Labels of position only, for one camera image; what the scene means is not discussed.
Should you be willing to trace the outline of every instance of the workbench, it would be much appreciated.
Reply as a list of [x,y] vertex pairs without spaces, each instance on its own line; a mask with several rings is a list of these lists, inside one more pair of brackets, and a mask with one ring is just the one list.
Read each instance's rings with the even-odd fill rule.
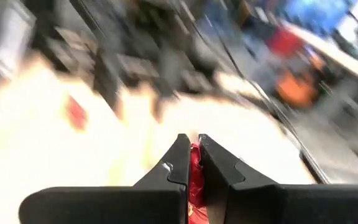
[[[68,122],[69,96],[87,112],[84,130]],[[299,149],[252,104],[180,95],[163,106],[157,122],[150,112],[154,97],[147,84],[122,89],[118,119],[81,78],[57,76],[39,54],[29,57],[16,80],[0,83],[0,223],[17,220],[21,201],[47,187],[133,185],[178,133],[192,142],[206,133],[279,183],[314,183]]]

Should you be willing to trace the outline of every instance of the table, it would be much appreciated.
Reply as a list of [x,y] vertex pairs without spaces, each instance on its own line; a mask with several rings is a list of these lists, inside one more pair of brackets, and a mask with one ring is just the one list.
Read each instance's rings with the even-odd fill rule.
[[[69,95],[88,113],[84,131],[67,121]],[[24,197],[47,187],[134,184],[178,133],[193,142],[206,133],[277,182],[314,183],[275,120],[251,104],[181,95],[164,106],[158,123],[150,114],[155,93],[148,85],[122,90],[121,97],[123,120],[81,79],[57,78],[38,54],[17,80],[0,85],[0,223],[17,220]]]

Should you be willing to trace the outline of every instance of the red object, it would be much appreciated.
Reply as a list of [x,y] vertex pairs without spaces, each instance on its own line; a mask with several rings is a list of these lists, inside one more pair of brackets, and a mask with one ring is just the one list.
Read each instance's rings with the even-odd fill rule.
[[73,97],[70,97],[68,100],[67,112],[68,119],[74,128],[84,130],[86,122],[88,121],[88,116],[86,111]]
[[282,57],[291,57],[303,46],[303,41],[287,29],[281,27],[268,42],[269,49]]
[[189,224],[209,224],[206,207],[203,206],[204,176],[200,166],[201,151],[197,144],[191,145]]

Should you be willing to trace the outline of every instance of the red bag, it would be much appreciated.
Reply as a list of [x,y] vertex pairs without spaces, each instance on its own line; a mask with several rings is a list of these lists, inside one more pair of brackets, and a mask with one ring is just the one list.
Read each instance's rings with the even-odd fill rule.
[[206,207],[203,206],[204,176],[200,166],[200,147],[197,144],[191,145],[190,156],[189,224],[209,224]]

